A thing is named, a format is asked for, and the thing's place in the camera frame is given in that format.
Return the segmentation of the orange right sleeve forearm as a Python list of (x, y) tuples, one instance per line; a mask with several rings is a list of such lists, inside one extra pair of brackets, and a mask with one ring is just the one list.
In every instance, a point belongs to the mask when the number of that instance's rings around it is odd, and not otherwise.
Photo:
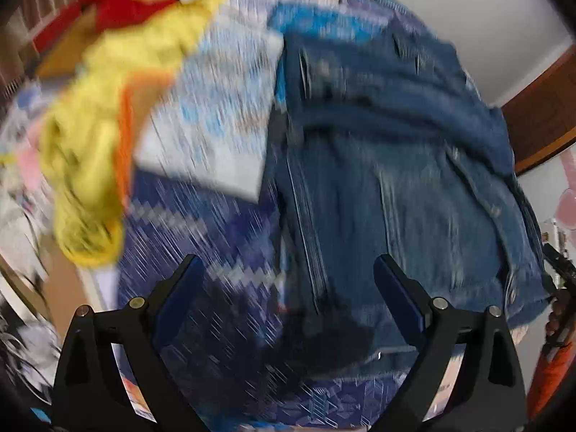
[(544, 354), (540, 355), (527, 394), (529, 419), (535, 418), (543, 410), (558, 389), (574, 357), (573, 350), (573, 343), (569, 342), (558, 349), (554, 360), (550, 362)]

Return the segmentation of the person's right hand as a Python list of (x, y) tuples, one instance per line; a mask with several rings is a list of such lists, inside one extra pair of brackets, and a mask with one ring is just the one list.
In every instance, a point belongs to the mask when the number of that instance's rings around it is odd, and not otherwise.
[(545, 326), (546, 336), (552, 337), (558, 334), (563, 338), (558, 338), (558, 342), (562, 345), (568, 345), (574, 336), (575, 331), (575, 318), (572, 317), (569, 321), (565, 323), (562, 322), (564, 317), (564, 312), (566, 311), (568, 305), (571, 301), (571, 294), (567, 289), (558, 290), (555, 293), (554, 301), (552, 303), (552, 309), (548, 317), (547, 324)]

